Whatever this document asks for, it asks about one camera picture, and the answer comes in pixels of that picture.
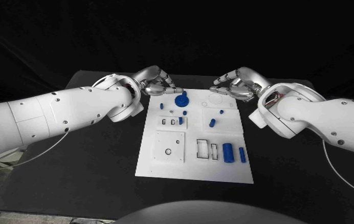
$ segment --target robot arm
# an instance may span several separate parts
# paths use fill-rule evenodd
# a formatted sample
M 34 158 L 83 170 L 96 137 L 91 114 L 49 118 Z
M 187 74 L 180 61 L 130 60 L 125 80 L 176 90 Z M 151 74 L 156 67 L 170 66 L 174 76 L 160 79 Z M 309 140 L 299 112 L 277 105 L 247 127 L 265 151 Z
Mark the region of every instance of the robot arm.
M 209 91 L 248 102 L 258 96 L 257 109 L 251 121 L 263 128 L 265 125 L 284 138 L 291 138 L 304 128 L 333 146 L 354 151 L 354 100 L 325 98 L 309 87 L 297 83 L 271 85 L 251 69 L 241 67 L 213 84 L 235 78 L 228 88 L 212 86 Z
M 161 79 L 170 87 L 161 86 Z M 107 115 L 122 121 L 141 110 L 146 95 L 182 93 L 167 74 L 151 66 L 133 77 L 111 74 L 94 87 L 78 87 L 0 103 L 0 153 L 96 123 Z

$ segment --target blue cylinder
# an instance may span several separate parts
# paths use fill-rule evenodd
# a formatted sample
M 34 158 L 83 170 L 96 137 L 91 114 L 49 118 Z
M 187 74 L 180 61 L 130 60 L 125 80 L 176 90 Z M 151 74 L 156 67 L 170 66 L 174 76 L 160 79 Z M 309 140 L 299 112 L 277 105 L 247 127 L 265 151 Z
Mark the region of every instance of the blue cylinder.
M 244 156 L 244 150 L 242 150 L 242 147 L 238 148 L 238 151 L 239 151 L 241 163 L 245 163 L 245 156 Z
M 208 126 L 212 128 L 212 127 L 213 127 L 213 125 L 215 125 L 215 119 L 212 119 L 212 120 L 211 120 L 211 122 L 209 122 Z
M 179 106 L 179 107 L 187 106 L 187 104 L 189 104 L 189 99 L 187 99 L 187 97 L 186 97 L 186 92 L 185 92 L 185 91 L 183 91 L 183 93 L 182 93 L 180 95 L 176 96 L 176 98 L 174 98 L 174 104 L 176 104 L 176 106 Z
M 222 153 L 224 153 L 224 162 L 232 163 L 234 162 L 234 152 L 232 152 L 232 145 L 229 143 L 222 144 Z

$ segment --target black tabletop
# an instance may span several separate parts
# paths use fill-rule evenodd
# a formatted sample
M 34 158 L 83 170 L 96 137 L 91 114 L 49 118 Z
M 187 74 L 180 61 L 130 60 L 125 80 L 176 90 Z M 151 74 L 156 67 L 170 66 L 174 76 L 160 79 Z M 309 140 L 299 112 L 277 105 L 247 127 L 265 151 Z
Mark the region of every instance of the black tabletop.
M 104 72 L 79 71 L 66 86 L 91 86 Z M 208 89 L 216 77 L 170 76 L 183 88 Z M 274 80 L 297 82 L 302 80 Z M 280 212 L 307 223 L 351 223 L 354 189 L 329 168 L 322 141 L 310 130 L 290 140 L 248 119 L 257 108 L 237 101 L 254 184 L 135 177 L 144 111 L 122 122 L 105 117 L 72 131 L 57 146 L 30 163 L 14 168 L 0 189 L 0 210 L 76 217 L 118 219 L 135 210 L 177 200 L 221 200 Z M 21 157 L 30 159 L 60 137 L 31 144 Z M 354 183 L 354 153 L 328 147 L 332 163 Z

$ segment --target black curtain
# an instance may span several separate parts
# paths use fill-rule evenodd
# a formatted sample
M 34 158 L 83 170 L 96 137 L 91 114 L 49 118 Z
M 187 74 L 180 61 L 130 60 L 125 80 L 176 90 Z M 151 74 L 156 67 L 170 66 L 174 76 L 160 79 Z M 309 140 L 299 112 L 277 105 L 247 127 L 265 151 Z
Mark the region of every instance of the black curtain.
M 219 76 L 241 66 L 354 98 L 352 0 L 0 0 L 0 101 L 78 70 Z

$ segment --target robotic hand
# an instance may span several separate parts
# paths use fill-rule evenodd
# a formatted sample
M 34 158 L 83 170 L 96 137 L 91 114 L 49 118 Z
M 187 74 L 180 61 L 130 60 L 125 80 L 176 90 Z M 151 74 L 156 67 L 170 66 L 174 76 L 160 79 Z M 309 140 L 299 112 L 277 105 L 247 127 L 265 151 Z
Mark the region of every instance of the robotic hand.
M 161 86 L 166 81 L 170 87 Z M 0 103 L 0 153 L 96 123 L 107 115 L 122 121 L 141 110 L 140 93 L 182 93 L 169 75 L 151 66 L 131 77 L 107 75 L 92 87 L 78 87 Z
M 258 97 L 251 121 L 265 125 L 284 138 L 309 128 L 330 145 L 354 151 L 354 100 L 326 101 L 320 94 L 297 83 L 271 84 L 250 68 L 222 75 L 213 85 L 231 80 L 229 87 L 212 86 L 209 91 L 248 102 Z

